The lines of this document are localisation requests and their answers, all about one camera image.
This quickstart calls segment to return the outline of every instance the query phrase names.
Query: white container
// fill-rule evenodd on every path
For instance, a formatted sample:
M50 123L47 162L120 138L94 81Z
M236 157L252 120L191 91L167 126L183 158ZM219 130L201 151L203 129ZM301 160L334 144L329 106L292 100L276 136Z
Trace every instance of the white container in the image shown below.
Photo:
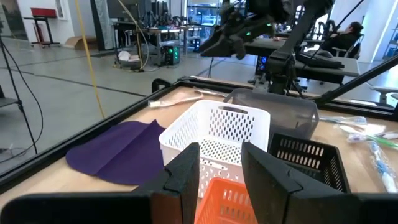
M267 151L270 114L264 110L213 100L200 100L160 136L164 164L192 142L200 145L199 197L213 177L244 183L242 142Z

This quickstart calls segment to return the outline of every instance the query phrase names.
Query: gray plastic bin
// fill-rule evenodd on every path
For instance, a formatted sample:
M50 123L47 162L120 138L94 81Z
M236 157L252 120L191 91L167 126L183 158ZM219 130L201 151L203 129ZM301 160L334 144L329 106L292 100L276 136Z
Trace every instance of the gray plastic bin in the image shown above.
M271 115L269 139L272 139L274 133L311 139L319 122L314 102L291 96L238 88L224 102L268 111Z

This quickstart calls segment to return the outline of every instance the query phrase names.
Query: shelf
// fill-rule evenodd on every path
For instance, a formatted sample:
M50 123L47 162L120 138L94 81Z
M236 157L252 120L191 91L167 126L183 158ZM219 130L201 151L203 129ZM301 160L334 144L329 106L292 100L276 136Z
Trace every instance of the shelf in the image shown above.
M0 98L0 108L2 108L3 106L8 106L14 103L17 103L18 101L15 99L11 99L11 98Z

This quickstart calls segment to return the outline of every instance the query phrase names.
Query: basket handle hole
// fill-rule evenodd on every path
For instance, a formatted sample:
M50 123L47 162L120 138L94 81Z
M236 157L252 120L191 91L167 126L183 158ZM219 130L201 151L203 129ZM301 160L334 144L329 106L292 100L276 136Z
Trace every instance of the basket handle hole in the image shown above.
M236 112L236 113L242 113L242 114L248 114L249 113L249 112L247 112L245 110L234 108L234 107L231 107L231 106L219 106L218 109L226 110L226 111L232 111L232 112Z

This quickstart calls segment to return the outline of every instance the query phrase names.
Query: gray floor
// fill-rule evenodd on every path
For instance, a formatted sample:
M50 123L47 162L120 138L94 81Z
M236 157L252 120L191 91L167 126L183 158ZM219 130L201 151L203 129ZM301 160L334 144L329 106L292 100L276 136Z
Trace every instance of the gray floor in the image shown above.
M42 152L54 144L76 134L101 120L95 94L91 87L90 74L84 51L66 48L32 48L25 42L7 40L11 54L19 64L24 77L42 105L44 131L37 143ZM207 76L209 58L201 58L190 53L182 57L177 68L161 68L154 72L132 73L112 67L113 56L92 58L99 95L107 116L123 109L151 93L150 84L155 78L175 81L184 75ZM235 58L216 58L211 74L213 78L245 83L255 71L256 57L248 55L244 60ZM377 63L360 65L365 72ZM15 98L8 71L0 56L0 85L6 96ZM27 91L16 67L12 64L16 85L24 103L35 138L40 131L40 114L33 97ZM371 80L373 85L396 85L393 72L387 72ZM317 81L306 80L311 93L324 93L338 87ZM377 101L379 95L364 85L345 94L345 97ZM0 108L0 148L27 148L31 145L29 133L22 113L16 105ZM10 169L35 154L31 149L27 154L0 163L0 173ZM11 152L0 154L0 161L11 157Z

